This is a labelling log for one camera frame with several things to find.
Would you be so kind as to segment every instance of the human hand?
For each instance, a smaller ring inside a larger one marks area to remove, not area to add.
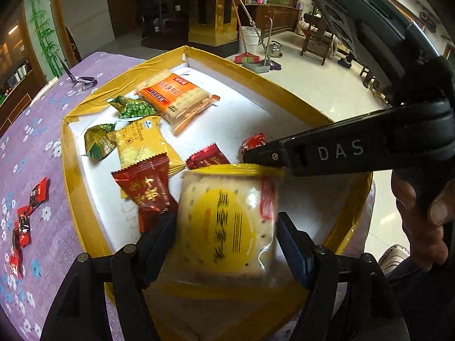
[[[443,242],[444,223],[455,219],[455,180],[451,180],[433,200],[428,211],[416,205],[413,187],[399,178],[395,171],[391,179],[392,192],[403,221],[402,228],[411,245],[411,259],[423,271],[433,263],[442,265],[449,255]]]

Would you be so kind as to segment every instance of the white bucket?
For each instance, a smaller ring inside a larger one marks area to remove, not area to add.
[[[256,48],[259,44],[259,38],[253,27],[242,27],[242,35],[247,45],[247,50],[249,53],[255,53]],[[242,38],[239,37],[238,40],[238,53],[244,53],[245,48],[243,47]]]

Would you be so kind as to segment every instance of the yellow snack package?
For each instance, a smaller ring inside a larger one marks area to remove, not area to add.
[[[193,284],[257,285],[275,261],[280,169],[211,165],[185,173],[164,275]]]
[[[158,115],[148,116],[109,134],[117,143],[122,169],[161,153],[169,157],[170,177],[185,169],[185,162],[161,135],[160,119]],[[121,197],[124,199],[127,195],[122,191]]]

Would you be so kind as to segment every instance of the floral tablecloth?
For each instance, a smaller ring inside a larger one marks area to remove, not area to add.
[[[102,86],[143,60],[108,53],[94,53],[71,71],[75,76],[95,76]],[[64,75],[51,90],[24,111],[0,139],[0,306],[26,340],[38,340],[52,301],[76,256],[82,252],[68,206],[61,163],[62,119],[97,88],[73,88]],[[12,232],[17,209],[28,205],[32,189],[43,177],[50,179],[49,199],[30,216],[31,243],[22,249],[21,280],[10,272]],[[351,240],[354,252],[363,252],[369,229],[374,188],[365,205],[364,222]],[[123,340],[117,312],[107,301],[114,340]],[[289,338],[296,320],[273,340]]]

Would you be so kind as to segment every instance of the kettle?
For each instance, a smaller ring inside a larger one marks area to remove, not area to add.
[[[277,41],[271,41],[272,43],[268,46],[268,54],[273,58],[281,58],[281,43]]]

